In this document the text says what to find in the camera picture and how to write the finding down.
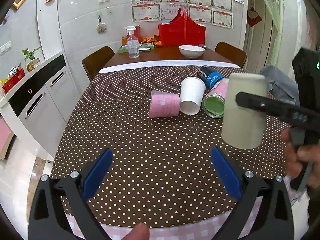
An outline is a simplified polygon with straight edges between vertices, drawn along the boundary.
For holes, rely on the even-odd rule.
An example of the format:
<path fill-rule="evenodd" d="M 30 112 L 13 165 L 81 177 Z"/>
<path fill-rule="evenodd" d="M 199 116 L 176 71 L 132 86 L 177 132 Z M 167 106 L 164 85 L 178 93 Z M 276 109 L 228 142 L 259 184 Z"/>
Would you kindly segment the right hand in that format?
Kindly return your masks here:
<path fill-rule="evenodd" d="M 307 185 L 313 190 L 319 188 L 319 144 L 301 146 L 295 150 L 290 142 L 288 128 L 282 131 L 281 139 L 287 142 L 285 149 L 287 174 L 291 178 L 296 178 L 302 171 L 302 163 L 312 163 L 313 168 Z"/>

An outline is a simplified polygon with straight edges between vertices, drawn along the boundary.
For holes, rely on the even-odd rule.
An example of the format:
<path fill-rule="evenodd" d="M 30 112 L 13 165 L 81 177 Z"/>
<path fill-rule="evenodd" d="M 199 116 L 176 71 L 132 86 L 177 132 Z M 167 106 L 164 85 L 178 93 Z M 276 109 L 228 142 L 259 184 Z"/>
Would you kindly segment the left hand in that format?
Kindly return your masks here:
<path fill-rule="evenodd" d="M 122 240 L 149 240 L 149 238 L 149 227 L 144 223 L 139 223 Z"/>

